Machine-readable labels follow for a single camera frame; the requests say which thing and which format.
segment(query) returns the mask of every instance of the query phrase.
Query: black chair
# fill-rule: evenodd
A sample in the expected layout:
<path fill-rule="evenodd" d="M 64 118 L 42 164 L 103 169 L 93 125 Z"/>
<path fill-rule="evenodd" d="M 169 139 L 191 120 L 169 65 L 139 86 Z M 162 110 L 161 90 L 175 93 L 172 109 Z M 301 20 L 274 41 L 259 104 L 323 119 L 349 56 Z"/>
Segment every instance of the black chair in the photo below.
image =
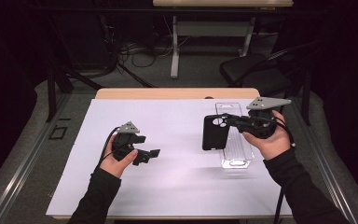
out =
<path fill-rule="evenodd" d="M 268 57 L 250 54 L 221 63 L 220 74 L 228 87 L 255 88 L 265 97 L 282 92 L 283 98 L 296 96 L 302 87 L 301 114 L 310 125 L 310 71 L 319 51 L 320 41 L 313 41 Z"/>

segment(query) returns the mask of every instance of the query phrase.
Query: white desk leg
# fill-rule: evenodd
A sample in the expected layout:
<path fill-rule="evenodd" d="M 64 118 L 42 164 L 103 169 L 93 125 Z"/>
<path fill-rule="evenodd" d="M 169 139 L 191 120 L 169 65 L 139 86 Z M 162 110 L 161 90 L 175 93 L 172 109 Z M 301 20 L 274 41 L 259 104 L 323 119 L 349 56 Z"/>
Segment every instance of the white desk leg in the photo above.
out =
<path fill-rule="evenodd" d="M 251 18 L 249 21 L 249 26 L 248 26 L 248 34 L 245 37 L 245 42 L 243 43 L 243 48 L 242 48 L 242 50 L 240 50 L 241 57 L 246 56 L 246 54 L 248 53 L 248 49 L 249 49 L 249 45 L 251 43 L 251 38 L 252 38 L 254 27 L 255 27 L 255 18 Z"/>
<path fill-rule="evenodd" d="M 179 69 L 179 49 L 178 49 L 178 28 L 177 28 L 177 20 L 176 16 L 173 16 L 172 23 L 172 66 L 171 66 L 171 78 L 178 78 L 178 69 Z"/>

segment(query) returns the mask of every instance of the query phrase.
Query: table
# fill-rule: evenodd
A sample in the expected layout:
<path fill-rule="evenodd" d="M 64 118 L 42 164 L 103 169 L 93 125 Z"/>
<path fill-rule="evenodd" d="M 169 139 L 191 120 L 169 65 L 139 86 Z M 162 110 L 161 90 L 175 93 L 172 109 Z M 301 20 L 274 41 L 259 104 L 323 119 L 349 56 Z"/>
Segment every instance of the table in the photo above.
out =
<path fill-rule="evenodd" d="M 106 138 L 103 133 L 107 135 L 114 123 L 121 125 L 117 123 L 119 119 L 127 122 L 128 118 L 133 118 L 132 122 L 141 130 L 140 135 L 146 135 L 145 143 L 138 148 L 160 148 L 161 152 L 148 164 L 130 165 L 126 169 L 108 218 L 273 217 L 280 187 L 270 178 L 258 150 L 254 150 L 255 160 L 247 169 L 235 170 L 221 167 L 217 151 L 194 148 L 194 142 L 198 145 L 200 141 L 202 128 L 197 123 L 202 123 L 200 111 L 204 111 L 205 106 L 211 106 L 205 113 L 213 113 L 214 102 L 234 99 L 249 104 L 256 96 L 255 89 L 99 90 L 91 102 L 47 215 L 55 218 L 72 215 L 101 155 Z M 161 105 L 164 111 L 159 113 Z M 286 202 L 281 214 L 282 217 L 291 216 Z"/>
<path fill-rule="evenodd" d="M 155 7 L 291 7 L 292 0 L 153 0 Z M 202 36 L 244 36 L 240 56 L 246 56 L 255 18 L 248 21 L 179 21 L 173 16 L 172 22 L 172 66 L 171 78 L 178 78 L 179 67 L 179 35 Z"/>

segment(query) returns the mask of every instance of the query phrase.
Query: hand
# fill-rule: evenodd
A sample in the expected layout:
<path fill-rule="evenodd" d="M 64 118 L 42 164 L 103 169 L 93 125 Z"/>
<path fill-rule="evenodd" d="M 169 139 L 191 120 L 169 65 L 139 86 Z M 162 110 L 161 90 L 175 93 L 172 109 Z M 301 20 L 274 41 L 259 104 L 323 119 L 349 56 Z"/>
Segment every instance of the hand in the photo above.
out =
<path fill-rule="evenodd" d="M 282 114 L 275 110 L 273 110 L 272 113 L 276 118 L 284 121 Z M 266 159 L 266 161 L 279 156 L 281 153 L 290 148 L 289 135 L 280 126 L 277 126 L 275 133 L 267 139 L 256 138 L 250 133 L 242 133 L 242 135 L 245 137 L 246 141 L 260 150 L 261 155 L 264 159 Z"/>
<path fill-rule="evenodd" d="M 124 169 L 135 160 L 136 156 L 138 155 L 138 150 L 134 149 L 123 160 L 117 161 L 113 155 L 108 155 L 112 154 L 112 143 L 114 139 L 115 135 L 112 135 L 112 137 L 109 139 L 104 152 L 104 156 L 107 157 L 102 161 L 100 168 L 117 178 L 121 178 Z"/>

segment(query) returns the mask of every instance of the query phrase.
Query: forearm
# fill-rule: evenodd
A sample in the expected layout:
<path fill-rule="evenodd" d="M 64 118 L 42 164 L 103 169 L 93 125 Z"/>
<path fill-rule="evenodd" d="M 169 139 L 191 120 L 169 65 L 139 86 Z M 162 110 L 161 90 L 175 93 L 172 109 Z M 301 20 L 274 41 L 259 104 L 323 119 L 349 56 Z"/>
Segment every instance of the forearm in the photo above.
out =
<path fill-rule="evenodd" d="M 271 177 L 282 187 L 297 223 L 349 223 L 312 183 L 292 149 L 265 164 Z"/>
<path fill-rule="evenodd" d="M 120 183 L 119 178 L 100 168 L 96 169 L 91 176 L 86 194 L 68 223 L 104 223 Z"/>

